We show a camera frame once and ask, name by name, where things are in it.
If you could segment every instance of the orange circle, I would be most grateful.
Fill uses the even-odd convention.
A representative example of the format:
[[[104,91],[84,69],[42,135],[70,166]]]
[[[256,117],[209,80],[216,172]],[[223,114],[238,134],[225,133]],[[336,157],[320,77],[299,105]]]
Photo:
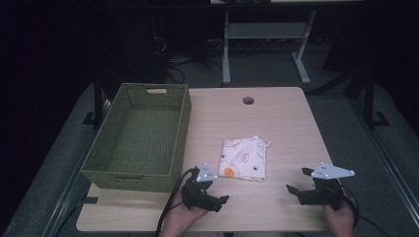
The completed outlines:
[[[235,176],[235,173],[234,173],[233,169],[231,169],[231,168],[225,168],[224,169],[224,176],[226,176],[226,177],[234,177]]]

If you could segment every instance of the fabric pouch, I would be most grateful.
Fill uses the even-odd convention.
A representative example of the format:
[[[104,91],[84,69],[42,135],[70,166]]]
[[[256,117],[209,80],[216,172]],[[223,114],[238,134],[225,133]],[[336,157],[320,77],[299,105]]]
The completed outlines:
[[[258,136],[224,139],[218,175],[221,177],[262,182],[265,179],[266,151],[271,142]]]

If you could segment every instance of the green woven basket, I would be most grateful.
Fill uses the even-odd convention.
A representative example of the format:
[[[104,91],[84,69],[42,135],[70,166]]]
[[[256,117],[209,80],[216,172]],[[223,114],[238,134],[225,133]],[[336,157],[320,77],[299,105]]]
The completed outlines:
[[[190,114],[188,86],[122,84],[82,174],[102,189],[170,193],[182,173]]]

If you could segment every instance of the human hand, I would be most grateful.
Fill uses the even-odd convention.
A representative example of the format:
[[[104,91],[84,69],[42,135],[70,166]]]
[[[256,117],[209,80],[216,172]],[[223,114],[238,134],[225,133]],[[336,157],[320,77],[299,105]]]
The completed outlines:
[[[353,237],[355,216],[352,208],[342,201],[338,210],[333,210],[330,205],[323,205],[330,232],[334,237]]]
[[[171,206],[182,202],[182,194],[177,192]],[[185,233],[191,225],[208,213],[205,209],[192,207],[188,209],[183,203],[167,212],[163,230],[160,237],[179,237]]]

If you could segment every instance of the background desk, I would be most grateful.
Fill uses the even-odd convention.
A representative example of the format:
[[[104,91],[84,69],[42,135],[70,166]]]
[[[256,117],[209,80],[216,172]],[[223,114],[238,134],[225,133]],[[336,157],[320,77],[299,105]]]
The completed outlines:
[[[301,206],[286,184],[312,190],[301,167],[330,162],[311,110],[299,88],[191,89],[192,112],[184,171],[208,162],[217,170],[224,138],[258,135],[272,141],[263,183],[218,178],[209,194],[229,195],[219,213],[210,212],[191,231],[324,230],[320,206]],[[245,105],[252,97],[253,105]],[[154,231],[168,194],[101,190],[92,185],[77,228],[81,231]]]

